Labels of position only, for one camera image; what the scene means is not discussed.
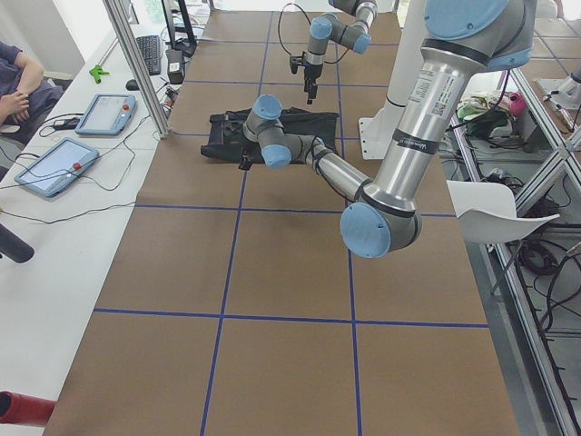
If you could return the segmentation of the lower blue teach pendant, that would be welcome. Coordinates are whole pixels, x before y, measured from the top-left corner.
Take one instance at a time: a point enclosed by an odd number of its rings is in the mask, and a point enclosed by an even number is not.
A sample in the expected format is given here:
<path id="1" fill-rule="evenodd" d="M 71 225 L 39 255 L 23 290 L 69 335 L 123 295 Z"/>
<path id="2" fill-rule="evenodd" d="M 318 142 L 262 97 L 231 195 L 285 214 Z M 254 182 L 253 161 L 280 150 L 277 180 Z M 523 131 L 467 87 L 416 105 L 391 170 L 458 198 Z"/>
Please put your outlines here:
<path id="1" fill-rule="evenodd" d="M 15 182 L 32 193 L 52 198 L 65 191 L 99 157 L 92 146 L 64 138 L 25 167 Z"/>

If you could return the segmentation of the green plastic clamp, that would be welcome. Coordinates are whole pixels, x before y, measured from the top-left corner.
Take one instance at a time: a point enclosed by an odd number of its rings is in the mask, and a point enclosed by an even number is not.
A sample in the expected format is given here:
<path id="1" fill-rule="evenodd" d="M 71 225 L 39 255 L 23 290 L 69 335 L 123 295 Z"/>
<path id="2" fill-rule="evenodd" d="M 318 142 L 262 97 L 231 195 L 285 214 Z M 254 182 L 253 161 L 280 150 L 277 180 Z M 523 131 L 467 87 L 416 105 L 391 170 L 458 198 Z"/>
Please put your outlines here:
<path id="1" fill-rule="evenodd" d="M 109 75 L 108 71 L 105 71 L 99 64 L 96 64 L 92 69 L 89 70 L 90 76 L 94 79 L 96 84 L 100 84 L 104 76 Z"/>

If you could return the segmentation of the aluminium side frame rack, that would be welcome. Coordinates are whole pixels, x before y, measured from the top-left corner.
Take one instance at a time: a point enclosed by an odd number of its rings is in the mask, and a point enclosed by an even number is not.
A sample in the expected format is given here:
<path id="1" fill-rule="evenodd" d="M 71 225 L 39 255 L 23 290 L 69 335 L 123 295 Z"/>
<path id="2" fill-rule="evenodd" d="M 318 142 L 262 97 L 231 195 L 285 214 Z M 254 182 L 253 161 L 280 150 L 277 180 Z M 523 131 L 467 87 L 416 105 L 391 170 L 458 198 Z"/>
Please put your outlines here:
<path id="1" fill-rule="evenodd" d="M 519 429 L 525 435 L 580 432 L 580 137 L 541 80 L 559 85 L 578 66 L 579 46 L 537 38 L 529 63 L 477 75 L 474 91 L 507 89 L 527 102 L 515 138 L 468 135 L 457 124 L 443 159 L 449 176 L 515 196 L 517 220 L 545 223 L 514 242 L 468 247 Z"/>

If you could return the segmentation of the black computer mouse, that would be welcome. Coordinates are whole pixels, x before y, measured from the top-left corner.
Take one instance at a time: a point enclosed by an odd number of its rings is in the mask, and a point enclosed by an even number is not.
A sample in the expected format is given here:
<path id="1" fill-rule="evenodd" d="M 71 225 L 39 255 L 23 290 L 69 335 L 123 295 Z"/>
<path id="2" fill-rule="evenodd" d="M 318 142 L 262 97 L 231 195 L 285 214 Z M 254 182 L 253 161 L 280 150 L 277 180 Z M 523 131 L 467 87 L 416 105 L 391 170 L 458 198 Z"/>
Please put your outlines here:
<path id="1" fill-rule="evenodd" d="M 131 79 L 131 80 L 126 82 L 125 88 L 128 91 L 137 91 L 137 90 L 139 90 L 139 85 L 137 84 L 137 82 L 134 79 Z"/>

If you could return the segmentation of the aluminium frame post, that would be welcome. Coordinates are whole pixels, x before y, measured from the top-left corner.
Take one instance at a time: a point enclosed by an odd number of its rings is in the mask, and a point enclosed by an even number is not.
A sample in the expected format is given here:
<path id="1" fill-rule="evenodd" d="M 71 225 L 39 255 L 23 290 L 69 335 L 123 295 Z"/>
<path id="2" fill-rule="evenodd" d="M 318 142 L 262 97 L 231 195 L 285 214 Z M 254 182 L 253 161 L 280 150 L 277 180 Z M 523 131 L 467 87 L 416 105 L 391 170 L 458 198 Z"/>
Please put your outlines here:
<path id="1" fill-rule="evenodd" d="M 158 101 L 157 93 L 153 89 L 146 64 L 135 41 L 131 25 L 128 22 L 128 15 L 124 9 L 123 2 L 121 0 L 103 0 L 103 5 L 125 59 L 133 73 L 133 78 L 137 82 L 148 113 L 153 119 L 159 136 L 164 139 L 169 134 L 167 118 Z"/>

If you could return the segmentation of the upper blue teach pendant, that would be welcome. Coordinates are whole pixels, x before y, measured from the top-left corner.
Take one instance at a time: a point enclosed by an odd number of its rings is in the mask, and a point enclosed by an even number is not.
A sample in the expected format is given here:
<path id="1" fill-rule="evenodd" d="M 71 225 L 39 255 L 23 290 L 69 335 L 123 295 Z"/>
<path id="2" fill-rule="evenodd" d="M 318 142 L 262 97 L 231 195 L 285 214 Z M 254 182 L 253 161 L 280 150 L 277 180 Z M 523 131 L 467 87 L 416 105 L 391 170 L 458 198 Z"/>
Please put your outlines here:
<path id="1" fill-rule="evenodd" d="M 135 107 L 134 95 L 96 94 L 74 131 L 79 135 L 117 135 L 129 123 Z"/>

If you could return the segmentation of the red cylinder object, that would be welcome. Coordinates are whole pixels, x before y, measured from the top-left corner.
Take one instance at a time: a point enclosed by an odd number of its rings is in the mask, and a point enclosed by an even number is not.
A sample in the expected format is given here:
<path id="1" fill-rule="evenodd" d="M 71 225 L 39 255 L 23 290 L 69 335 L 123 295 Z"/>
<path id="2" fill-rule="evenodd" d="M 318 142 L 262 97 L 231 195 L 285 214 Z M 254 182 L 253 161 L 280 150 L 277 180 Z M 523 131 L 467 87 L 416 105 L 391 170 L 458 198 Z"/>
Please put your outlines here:
<path id="1" fill-rule="evenodd" d="M 1 423 L 45 427 L 54 411 L 56 401 L 22 393 L 1 392 Z"/>

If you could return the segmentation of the pile of colourful cloths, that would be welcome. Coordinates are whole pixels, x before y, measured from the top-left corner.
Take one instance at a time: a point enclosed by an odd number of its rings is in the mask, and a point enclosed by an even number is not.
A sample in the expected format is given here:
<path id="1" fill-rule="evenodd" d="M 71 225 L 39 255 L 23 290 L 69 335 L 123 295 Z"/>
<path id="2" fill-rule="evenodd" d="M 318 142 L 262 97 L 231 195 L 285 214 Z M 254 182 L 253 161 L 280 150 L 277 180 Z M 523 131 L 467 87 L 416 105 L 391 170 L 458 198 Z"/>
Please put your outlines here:
<path id="1" fill-rule="evenodd" d="M 491 139 L 517 136 L 517 124 L 527 109 L 521 93 L 513 92 L 500 96 L 494 93 L 475 92 L 463 98 L 457 106 L 457 117 L 464 123 L 468 136 Z"/>

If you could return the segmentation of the white pedestal column base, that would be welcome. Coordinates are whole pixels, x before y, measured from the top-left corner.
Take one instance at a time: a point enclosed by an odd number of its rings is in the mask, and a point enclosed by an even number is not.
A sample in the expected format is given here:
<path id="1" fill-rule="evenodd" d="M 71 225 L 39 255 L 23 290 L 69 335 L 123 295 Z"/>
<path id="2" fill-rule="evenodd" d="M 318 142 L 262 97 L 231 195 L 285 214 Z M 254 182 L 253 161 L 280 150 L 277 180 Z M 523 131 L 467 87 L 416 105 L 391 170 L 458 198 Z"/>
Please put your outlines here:
<path id="1" fill-rule="evenodd" d="M 420 45 L 425 36 L 421 25 L 404 26 L 385 104 L 372 118 L 359 119 L 359 138 L 365 160 L 383 159 L 387 152 L 422 65 Z"/>

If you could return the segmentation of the black power adapter box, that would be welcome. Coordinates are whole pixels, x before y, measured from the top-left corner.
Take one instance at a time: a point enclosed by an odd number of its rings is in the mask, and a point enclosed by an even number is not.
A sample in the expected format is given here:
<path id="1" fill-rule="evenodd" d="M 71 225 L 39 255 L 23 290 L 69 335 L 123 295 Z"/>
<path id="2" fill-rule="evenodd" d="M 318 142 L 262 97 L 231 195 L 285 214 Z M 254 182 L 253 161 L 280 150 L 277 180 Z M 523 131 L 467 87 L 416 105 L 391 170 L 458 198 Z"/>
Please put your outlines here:
<path id="1" fill-rule="evenodd" d="M 184 58 L 181 50 L 167 49 L 167 75 L 171 84 L 181 84 L 185 77 Z"/>

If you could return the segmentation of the blue teach pendant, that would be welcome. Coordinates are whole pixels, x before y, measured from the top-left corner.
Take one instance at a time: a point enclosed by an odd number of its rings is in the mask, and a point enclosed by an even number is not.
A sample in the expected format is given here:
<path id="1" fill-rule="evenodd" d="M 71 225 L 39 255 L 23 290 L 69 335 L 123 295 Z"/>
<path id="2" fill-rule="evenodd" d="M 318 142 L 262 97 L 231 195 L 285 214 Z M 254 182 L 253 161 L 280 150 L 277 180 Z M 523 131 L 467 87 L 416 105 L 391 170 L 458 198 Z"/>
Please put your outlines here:
<path id="1" fill-rule="evenodd" d="M 134 95 L 96 94 L 74 131 L 79 135 L 117 135 L 129 123 L 135 107 Z"/>
<path id="2" fill-rule="evenodd" d="M 52 198 L 65 191 L 99 157 L 92 146 L 64 138 L 25 167 L 15 182 L 32 193 Z"/>

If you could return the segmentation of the black computer keyboard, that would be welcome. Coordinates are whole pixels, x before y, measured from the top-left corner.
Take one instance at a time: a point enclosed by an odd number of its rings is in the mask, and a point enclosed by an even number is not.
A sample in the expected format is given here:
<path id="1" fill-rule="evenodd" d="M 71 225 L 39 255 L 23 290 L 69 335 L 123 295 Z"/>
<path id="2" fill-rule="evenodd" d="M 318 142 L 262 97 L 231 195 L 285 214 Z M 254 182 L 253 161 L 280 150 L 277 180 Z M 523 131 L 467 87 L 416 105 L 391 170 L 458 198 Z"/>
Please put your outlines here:
<path id="1" fill-rule="evenodd" d="M 149 75 L 161 73 L 161 40 L 158 35 L 144 35 L 135 38 L 137 47 Z"/>

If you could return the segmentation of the seated person in purple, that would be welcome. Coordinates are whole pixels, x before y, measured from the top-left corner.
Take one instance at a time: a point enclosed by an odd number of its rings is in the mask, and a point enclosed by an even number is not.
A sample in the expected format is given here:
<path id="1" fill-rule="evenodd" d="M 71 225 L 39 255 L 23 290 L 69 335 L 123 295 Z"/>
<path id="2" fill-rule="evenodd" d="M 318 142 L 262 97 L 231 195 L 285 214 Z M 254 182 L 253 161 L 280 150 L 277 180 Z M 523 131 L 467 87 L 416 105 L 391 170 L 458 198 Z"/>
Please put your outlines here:
<path id="1" fill-rule="evenodd" d="M 18 130 L 7 136 L 26 145 L 63 96 L 44 79 L 44 68 L 14 45 L 1 43 L 1 124 Z"/>

